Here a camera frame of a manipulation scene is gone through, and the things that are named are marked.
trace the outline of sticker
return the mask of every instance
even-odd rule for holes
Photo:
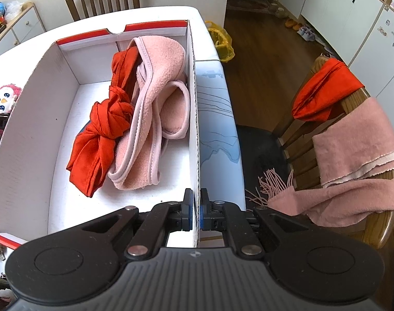
[[[378,28],[378,31],[382,33],[383,36],[387,36],[387,33],[384,31],[382,27]]]

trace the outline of scarf fringe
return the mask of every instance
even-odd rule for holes
[[[293,183],[293,170],[289,173],[287,183],[284,183],[282,178],[275,172],[273,169],[268,169],[266,172],[263,172],[263,177],[259,177],[259,184],[260,184],[260,193],[266,194],[267,198],[262,197],[259,193],[258,189],[256,188],[257,195],[253,194],[252,192],[245,189],[247,193],[252,195],[253,197],[246,196],[249,201],[256,203],[259,206],[267,206],[267,202],[272,197],[278,195],[280,192],[288,189],[292,186]]]

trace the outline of floor mat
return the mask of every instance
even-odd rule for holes
[[[242,155],[245,189],[254,194],[256,188],[260,191],[258,177],[264,176],[263,172],[267,169],[274,168],[283,182],[287,182],[289,167],[276,136],[266,130],[241,125],[237,125],[237,135]],[[255,204],[246,199],[246,208],[254,207]]]
[[[269,14],[269,6],[267,0],[227,0],[226,9]]]

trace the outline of red cloth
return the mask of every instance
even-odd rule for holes
[[[364,87],[345,63],[330,58],[296,96],[292,115],[302,121],[327,121],[342,109],[336,104]]]
[[[66,169],[70,171],[70,182],[85,196],[92,197],[103,185],[114,158],[115,139],[131,127],[131,97],[139,61],[137,47],[113,56],[109,98],[93,105],[90,123],[73,143]]]

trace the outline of pink scarf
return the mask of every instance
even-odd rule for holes
[[[394,179],[363,179],[394,169],[394,130],[375,98],[314,136],[313,142],[324,188],[295,191],[269,170],[260,180],[262,192],[269,195],[268,207],[291,216],[307,214],[325,227],[394,211]]]

